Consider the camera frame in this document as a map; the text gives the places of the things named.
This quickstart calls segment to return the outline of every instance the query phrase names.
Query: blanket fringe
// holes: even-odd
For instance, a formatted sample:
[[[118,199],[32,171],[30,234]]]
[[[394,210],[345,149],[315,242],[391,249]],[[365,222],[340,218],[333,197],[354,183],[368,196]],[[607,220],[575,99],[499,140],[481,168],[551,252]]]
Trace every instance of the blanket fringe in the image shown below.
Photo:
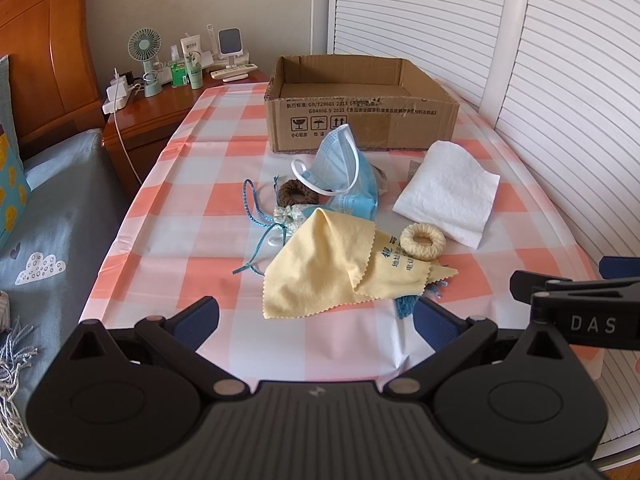
[[[17,458],[17,450],[22,447],[22,438],[27,432],[22,417],[14,404],[14,397],[20,388],[20,371],[31,366],[31,358],[38,353],[33,346],[19,348],[20,342],[33,331],[33,326],[22,327],[17,318],[0,349],[0,437],[12,458]]]

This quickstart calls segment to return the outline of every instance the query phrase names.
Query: blue blanket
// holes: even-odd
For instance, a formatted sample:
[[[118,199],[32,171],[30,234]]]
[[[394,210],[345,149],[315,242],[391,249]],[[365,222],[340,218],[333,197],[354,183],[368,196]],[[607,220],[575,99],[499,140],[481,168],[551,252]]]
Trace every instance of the blue blanket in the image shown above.
[[[9,295],[12,322],[19,317],[23,326],[34,326],[22,344],[38,349],[32,367],[20,372],[15,403],[21,415],[78,323],[127,209],[111,162],[100,146],[100,130],[73,136],[26,160],[24,173],[33,192],[0,250],[0,290]],[[7,473],[18,480],[43,460],[28,436],[22,443],[13,460],[0,442],[0,468],[8,466]]]

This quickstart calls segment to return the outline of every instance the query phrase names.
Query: wooden floor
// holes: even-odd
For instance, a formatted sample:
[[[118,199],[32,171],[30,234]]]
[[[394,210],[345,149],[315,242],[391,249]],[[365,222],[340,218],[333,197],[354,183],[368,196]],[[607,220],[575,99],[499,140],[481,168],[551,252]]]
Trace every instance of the wooden floor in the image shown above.
[[[639,480],[640,462],[633,462],[622,467],[617,467],[606,472],[611,480]]]

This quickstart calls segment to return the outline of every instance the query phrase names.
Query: pillow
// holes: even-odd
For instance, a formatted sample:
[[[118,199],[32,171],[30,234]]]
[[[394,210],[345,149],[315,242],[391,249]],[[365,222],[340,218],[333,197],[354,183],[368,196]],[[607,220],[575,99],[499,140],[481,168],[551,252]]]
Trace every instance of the pillow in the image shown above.
[[[31,188],[0,127],[0,249],[27,205]]]
[[[0,59],[0,126],[4,130],[9,146],[14,150],[15,158],[22,169],[18,136],[15,133],[14,114],[11,110],[11,89],[9,88],[9,56]]]

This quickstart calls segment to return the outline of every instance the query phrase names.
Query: paper towel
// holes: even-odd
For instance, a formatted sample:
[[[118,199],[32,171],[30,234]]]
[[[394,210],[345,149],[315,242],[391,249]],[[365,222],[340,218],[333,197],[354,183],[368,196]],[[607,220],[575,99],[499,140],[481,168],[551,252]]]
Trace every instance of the paper towel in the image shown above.
[[[461,146],[438,140],[404,188],[394,211],[439,227],[449,238],[478,248],[500,176],[485,171]]]

